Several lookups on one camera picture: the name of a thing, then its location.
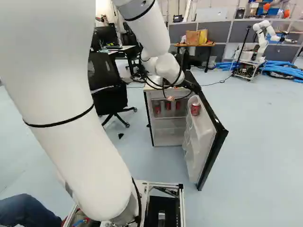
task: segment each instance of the person's leg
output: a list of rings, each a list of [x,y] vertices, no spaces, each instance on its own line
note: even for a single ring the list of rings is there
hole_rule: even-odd
[[[60,227],[61,219],[34,197],[21,194],[0,200],[0,225],[24,227]]]

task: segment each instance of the fridge door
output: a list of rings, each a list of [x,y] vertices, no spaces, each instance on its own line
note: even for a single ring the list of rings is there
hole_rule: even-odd
[[[200,114],[191,114],[191,105],[201,105]],[[214,111],[210,107],[203,92],[188,100],[186,130],[182,148],[190,181],[196,183],[200,191],[213,167],[221,146],[228,134]]]

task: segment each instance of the floor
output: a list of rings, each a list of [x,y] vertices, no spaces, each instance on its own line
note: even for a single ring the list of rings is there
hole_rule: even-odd
[[[125,62],[117,64],[127,77]],[[229,76],[219,70],[192,72],[200,85]],[[138,108],[121,114],[131,127],[113,119],[106,132],[134,178],[185,185],[188,227],[302,226],[302,84],[259,76],[203,87],[229,135],[201,192],[188,180],[181,147],[152,147],[142,84],[132,83],[127,92],[129,105]],[[65,217],[73,202],[4,86],[0,125],[0,199],[29,193]],[[120,140],[118,133],[124,133]]]

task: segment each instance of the chair base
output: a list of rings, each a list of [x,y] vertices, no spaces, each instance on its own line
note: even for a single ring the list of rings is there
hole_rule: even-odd
[[[119,119],[119,121],[121,121],[126,128],[129,128],[131,125],[124,121],[120,115],[118,113],[121,113],[121,112],[127,112],[127,111],[130,111],[130,110],[133,110],[134,112],[137,112],[138,109],[136,107],[130,107],[130,108],[124,108],[123,110],[117,112],[117,113],[111,113],[110,115],[107,116],[107,118],[102,122],[102,126],[104,126],[113,116],[115,116],[116,118]]]

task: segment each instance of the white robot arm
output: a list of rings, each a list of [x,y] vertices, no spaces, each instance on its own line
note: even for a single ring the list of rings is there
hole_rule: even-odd
[[[168,53],[170,38],[156,0],[113,0],[117,9],[127,21],[143,46],[141,58],[145,68],[154,75],[159,75],[174,83],[179,64],[175,57]],[[176,85],[184,79],[181,75]]]
[[[154,71],[173,82],[179,65],[168,54],[157,1],[114,4],[142,43],[144,58],[153,58]],[[4,0],[0,14],[1,80],[66,190],[93,220],[131,221],[138,214],[132,177],[100,125],[88,85],[95,1]]]
[[[264,51],[266,50],[268,46],[268,40],[265,39],[265,34],[263,32],[263,29],[266,29],[267,33],[270,35],[270,40],[271,41],[277,41],[277,42],[291,42],[295,43],[297,41],[291,40],[291,39],[285,39],[284,36],[288,35],[288,32],[283,32],[282,36],[277,36],[276,32],[274,31],[274,28],[271,26],[270,22],[268,20],[263,20],[260,23],[256,23],[253,25],[253,30],[257,33],[258,35],[258,42],[260,45],[260,48],[258,49],[258,53],[256,56],[256,61],[262,62],[264,61]]]

